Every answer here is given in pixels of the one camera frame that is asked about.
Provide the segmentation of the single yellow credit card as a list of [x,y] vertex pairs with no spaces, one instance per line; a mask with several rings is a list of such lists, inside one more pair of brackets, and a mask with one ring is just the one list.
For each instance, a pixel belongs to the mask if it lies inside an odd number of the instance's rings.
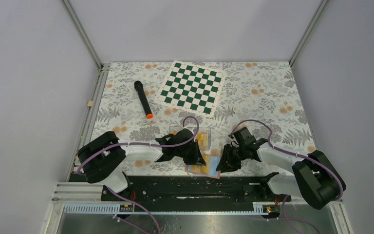
[[192,173],[207,174],[207,167],[204,165],[188,165],[187,170]]

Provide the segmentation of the tan leather card holder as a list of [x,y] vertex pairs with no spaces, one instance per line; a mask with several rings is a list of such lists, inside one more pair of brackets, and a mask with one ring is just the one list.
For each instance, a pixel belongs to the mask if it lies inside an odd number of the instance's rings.
[[209,178],[220,178],[220,171],[217,171],[217,166],[220,163],[221,158],[219,156],[213,156],[203,154],[206,165],[187,165],[185,171],[190,174],[206,176]]

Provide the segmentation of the clear acrylic card box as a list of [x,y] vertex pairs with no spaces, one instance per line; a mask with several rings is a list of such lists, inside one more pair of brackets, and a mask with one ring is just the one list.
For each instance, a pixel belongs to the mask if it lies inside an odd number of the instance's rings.
[[196,127],[187,127],[187,129],[189,129],[192,133],[197,132],[197,134],[198,133],[208,133],[210,135],[210,138],[211,138],[211,129],[208,128],[208,127],[200,127],[198,130],[196,130]]

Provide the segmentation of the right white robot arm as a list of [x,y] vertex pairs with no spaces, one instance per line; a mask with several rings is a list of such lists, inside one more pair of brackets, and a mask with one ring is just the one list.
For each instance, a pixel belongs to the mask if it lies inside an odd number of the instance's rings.
[[312,208],[320,210],[329,202],[338,199],[346,190],[346,184],[327,156],[315,150],[306,158],[294,153],[285,153],[270,146],[265,138],[256,139],[243,127],[233,134],[237,146],[226,144],[217,170],[221,173],[237,171],[246,159],[274,164],[292,175],[271,173],[263,178],[260,194],[271,201],[278,195],[303,198]]

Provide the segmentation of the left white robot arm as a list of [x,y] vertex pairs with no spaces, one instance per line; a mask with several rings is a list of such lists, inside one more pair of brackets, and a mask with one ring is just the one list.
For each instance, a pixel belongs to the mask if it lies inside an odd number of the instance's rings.
[[174,157],[183,159],[186,165],[205,165],[195,133],[183,128],[151,141],[136,142],[120,140],[115,132],[108,131],[77,152],[80,165],[77,174],[85,176],[90,184],[101,183],[112,189],[119,200],[131,196],[131,186],[119,165],[127,161],[170,161]]

